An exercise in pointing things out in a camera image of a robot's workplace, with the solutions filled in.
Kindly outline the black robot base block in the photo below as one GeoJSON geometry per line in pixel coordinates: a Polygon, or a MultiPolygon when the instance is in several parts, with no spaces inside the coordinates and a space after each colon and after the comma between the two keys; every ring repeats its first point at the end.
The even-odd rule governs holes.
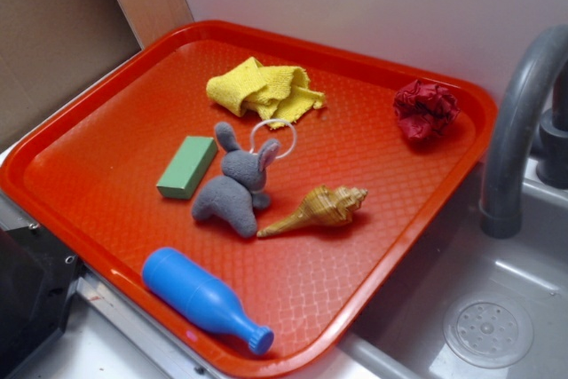
{"type": "Polygon", "coordinates": [[[47,228],[1,232],[1,376],[64,335],[82,261],[47,228]]]}

